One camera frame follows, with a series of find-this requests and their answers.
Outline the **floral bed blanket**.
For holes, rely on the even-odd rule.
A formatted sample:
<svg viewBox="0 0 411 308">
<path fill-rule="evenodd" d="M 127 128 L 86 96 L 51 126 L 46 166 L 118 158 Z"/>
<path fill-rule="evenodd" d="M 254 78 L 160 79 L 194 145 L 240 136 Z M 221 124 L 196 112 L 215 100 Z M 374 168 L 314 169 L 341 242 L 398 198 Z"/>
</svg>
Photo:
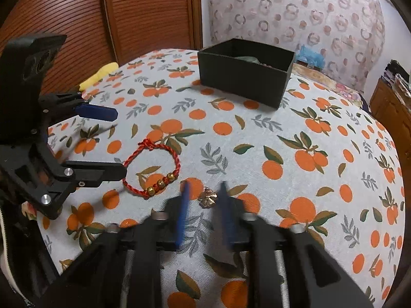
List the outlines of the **floral bed blanket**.
<svg viewBox="0 0 411 308">
<path fill-rule="evenodd" d="M 310 79 L 311 81 L 326 87 L 328 90 L 333 90 L 335 93 L 338 93 L 350 103 L 355 104 L 367 113 L 370 113 L 367 101 L 355 89 L 352 89 L 347 85 L 343 85 L 342 83 L 329 78 L 318 70 L 305 67 L 301 64 L 293 64 L 293 73 L 305 77 L 306 79 Z"/>
</svg>

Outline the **circle pattern curtain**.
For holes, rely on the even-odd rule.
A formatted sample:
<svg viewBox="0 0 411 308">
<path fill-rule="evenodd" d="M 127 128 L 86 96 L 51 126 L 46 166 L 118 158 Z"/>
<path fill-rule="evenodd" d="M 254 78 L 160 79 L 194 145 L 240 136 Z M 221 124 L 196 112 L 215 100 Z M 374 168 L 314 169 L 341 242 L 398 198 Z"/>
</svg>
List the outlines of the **circle pattern curtain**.
<svg viewBox="0 0 411 308">
<path fill-rule="evenodd" d="M 211 42 L 240 38 L 321 54 L 323 73 L 365 91 L 383 51 L 379 0 L 209 0 Z"/>
</svg>

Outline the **green jade bangle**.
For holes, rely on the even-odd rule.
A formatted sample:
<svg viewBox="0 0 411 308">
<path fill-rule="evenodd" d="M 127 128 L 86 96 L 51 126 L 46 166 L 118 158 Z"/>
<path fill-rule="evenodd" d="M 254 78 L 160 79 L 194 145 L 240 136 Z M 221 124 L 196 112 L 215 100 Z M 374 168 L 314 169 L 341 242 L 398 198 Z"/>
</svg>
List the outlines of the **green jade bangle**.
<svg viewBox="0 0 411 308">
<path fill-rule="evenodd" d="M 266 66 L 265 63 L 260 62 L 260 60 L 257 59 L 257 57 L 254 57 L 254 56 L 237 56 L 236 59 L 241 60 L 241 61 L 245 61 L 245 62 L 248 62 L 248 63 L 255 63 L 255 64 L 258 64 L 258 65 Z"/>
</svg>

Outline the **orange print cloth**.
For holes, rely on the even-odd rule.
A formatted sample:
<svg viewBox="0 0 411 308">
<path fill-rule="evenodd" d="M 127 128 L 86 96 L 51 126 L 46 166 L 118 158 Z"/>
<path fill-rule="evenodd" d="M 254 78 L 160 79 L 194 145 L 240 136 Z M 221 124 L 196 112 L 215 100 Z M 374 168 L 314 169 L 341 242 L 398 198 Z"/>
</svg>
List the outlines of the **orange print cloth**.
<svg viewBox="0 0 411 308">
<path fill-rule="evenodd" d="M 348 95 L 293 75 L 279 109 L 201 85 L 196 52 L 162 49 L 86 90 L 115 122 L 71 118 L 49 129 L 57 159 L 122 163 L 149 139 L 179 154 L 191 186 L 180 250 L 162 258 L 165 307 L 245 307 L 245 253 L 229 252 L 199 196 L 225 182 L 245 208 L 303 225 L 375 307 L 394 282 L 405 230 L 403 175 L 387 126 Z"/>
</svg>

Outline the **gold flower brooch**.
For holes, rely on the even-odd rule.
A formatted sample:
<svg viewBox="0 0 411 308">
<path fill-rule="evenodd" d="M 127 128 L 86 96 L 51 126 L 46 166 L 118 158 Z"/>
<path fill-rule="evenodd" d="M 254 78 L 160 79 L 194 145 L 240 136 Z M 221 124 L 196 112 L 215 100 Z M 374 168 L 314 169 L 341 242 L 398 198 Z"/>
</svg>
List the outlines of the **gold flower brooch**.
<svg viewBox="0 0 411 308">
<path fill-rule="evenodd" d="M 199 205 L 203 209 L 214 207 L 217 201 L 217 193 L 209 187 L 205 187 L 204 191 L 198 197 Z"/>
</svg>

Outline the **blue tissue box cover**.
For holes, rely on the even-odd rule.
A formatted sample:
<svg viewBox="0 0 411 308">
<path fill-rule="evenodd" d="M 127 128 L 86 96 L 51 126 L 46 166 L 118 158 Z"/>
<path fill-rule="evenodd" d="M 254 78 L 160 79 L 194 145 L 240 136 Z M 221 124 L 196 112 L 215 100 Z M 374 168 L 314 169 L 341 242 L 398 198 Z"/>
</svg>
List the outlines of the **blue tissue box cover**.
<svg viewBox="0 0 411 308">
<path fill-rule="evenodd" d="M 300 50 L 295 55 L 295 61 L 306 63 L 319 70 L 325 67 L 325 58 L 320 53 L 317 53 L 304 45 L 300 47 Z"/>
</svg>

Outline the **wooden sideboard cabinet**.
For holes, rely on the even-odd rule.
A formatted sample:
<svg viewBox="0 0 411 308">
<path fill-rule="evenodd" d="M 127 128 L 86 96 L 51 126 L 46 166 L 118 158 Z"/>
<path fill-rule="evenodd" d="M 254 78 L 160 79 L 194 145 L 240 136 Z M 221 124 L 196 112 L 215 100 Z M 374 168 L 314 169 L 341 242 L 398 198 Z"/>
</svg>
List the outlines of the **wooden sideboard cabinet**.
<svg viewBox="0 0 411 308">
<path fill-rule="evenodd" d="M 370 101 L 371 113 L 390 133 L 396 146 L 405 182 L 410 183 L 410 112 L 381 77 Z"/>
</svg>

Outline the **black jewelry box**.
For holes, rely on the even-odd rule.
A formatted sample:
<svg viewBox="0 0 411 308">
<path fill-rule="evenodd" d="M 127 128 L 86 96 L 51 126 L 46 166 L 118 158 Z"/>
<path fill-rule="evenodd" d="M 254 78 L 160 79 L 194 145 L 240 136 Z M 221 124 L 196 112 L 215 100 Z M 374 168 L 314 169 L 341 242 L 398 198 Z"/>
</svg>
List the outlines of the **black jewelry box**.
<svg viewBox="0 0 411 308">
<path fill-rule="evenodd" d="M 258 65 L 236 59 L 254 56 Z M 295 53 L 261 42 L 233 38 L 198 51 L 202 85 L 278 109 L 291 78 Z"/>
</svg>

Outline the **pile of folded clothes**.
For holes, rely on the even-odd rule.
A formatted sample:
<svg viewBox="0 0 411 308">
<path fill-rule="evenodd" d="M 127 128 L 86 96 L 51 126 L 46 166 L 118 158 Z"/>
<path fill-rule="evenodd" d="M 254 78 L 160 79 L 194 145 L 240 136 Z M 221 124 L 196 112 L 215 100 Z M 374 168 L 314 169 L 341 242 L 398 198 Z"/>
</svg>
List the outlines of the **pile of folded clothes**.
<svg viewBox="0 0 411 308">
<path fill-rule="evenodd" d="M 406 99 L 410 99 L 410 75 L 397 60 L 390 60 L 384 70 L 383 78 L 391 88 L 399 90 Z"/>
</svg>

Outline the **brown louvered wardrobe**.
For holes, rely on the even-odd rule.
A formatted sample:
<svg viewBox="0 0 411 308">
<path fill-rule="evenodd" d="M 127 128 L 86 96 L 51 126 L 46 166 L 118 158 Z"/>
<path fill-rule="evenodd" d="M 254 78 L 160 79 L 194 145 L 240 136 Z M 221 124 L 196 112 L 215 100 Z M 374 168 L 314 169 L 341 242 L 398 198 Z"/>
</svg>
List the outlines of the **brown louvered wardrobe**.
<svg viewBox="0 0 411 308">
<path fill-rule="evenodd" d="M 41 91 L 71 92 L 107 63 L 200 49 L 201 0 L 1 0 L 1 43 L 32 33 L 66 35 Z"/>
</svg>

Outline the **yellow plush toy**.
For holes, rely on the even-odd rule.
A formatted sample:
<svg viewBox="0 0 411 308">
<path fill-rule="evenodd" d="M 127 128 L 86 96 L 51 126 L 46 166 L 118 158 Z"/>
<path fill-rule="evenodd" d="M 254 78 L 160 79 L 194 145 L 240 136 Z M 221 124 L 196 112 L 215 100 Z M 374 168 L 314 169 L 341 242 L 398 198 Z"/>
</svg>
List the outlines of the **yellow plush toy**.
<svg viewBox="0 0 411 308">
<path fill-rule="evenodd" d="M 101 81 L 104 77 L 118 69 L 117 62 L 108 63 L 103 65 L 95 74 L 90 76 L 87 80 L 79 84 L 79 91 L 83 92 L 95 83 Z"/>
</svg>

